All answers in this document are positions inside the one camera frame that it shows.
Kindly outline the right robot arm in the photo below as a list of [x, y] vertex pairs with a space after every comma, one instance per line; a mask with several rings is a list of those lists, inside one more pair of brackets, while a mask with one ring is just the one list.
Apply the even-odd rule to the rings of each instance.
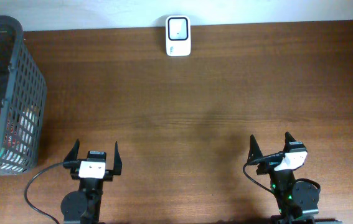
[[[310, 179], [294, 176], [294, 171], [302, 167], [308, 156], [306, 146], [285, 133], [282, 151], [264, 156], [254, 135], [250, 136], [247, 162], [242, 170], [245, 176], [257, 186], [271, 193], [276, 199], [279, 214], [270, 218], [270, 223], [315, 223], [319, 213], [318, 202], [321, 186]], [[257, 182], [246, 172], [246, 167], [257, 166], [257, 175], [269, 175], [270, 186]]]

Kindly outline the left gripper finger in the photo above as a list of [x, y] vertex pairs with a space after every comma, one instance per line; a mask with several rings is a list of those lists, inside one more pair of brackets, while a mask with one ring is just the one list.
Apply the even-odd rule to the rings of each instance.
[[121, 175], [123, 168], [121, 156], [118, 150], [118, 142], [115, 142], [115, 154], [114, 154], [114, 163], [113, 163], [113, 175]]
[[80, 147], [80, 141], [77, 139], [75, 144], [64, 158], [63, 167], [65, 169], [72, 169], [77, 164], [78, 150]]

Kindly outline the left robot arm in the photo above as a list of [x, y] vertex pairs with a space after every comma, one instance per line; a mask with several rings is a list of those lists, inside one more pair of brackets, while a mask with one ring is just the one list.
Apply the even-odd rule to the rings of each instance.
[[60, 209], [64, 223], [99, 223], [103, 184], [121, 175], [122, 160], [115, 144], [113, 168], [106, 168], [106, 152], [88, 151], [85, 159], [78, 158], [80, 141], [64, 159], [63, 167], [70, 171], [73, 180], [79, 181], [78, 190], [68, 193]]

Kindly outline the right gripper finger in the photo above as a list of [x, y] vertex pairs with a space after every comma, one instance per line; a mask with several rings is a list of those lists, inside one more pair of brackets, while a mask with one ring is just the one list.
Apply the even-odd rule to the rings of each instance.
[[262, 160], [262, 158], [263, 158], [263, 154], [259, 148], [257, 140], [252, 134], [250, 136], [250, 146], [249, 146], [249, 152], [247, 157], [247, 164], [248, 165], [258, 164]]
[[285, 132], [285, 146], [283, 148], [284, 152], [290, 152], [294, 148], [294, 145], [291, 142], [295, 142], [295, 138], [287, 131]]

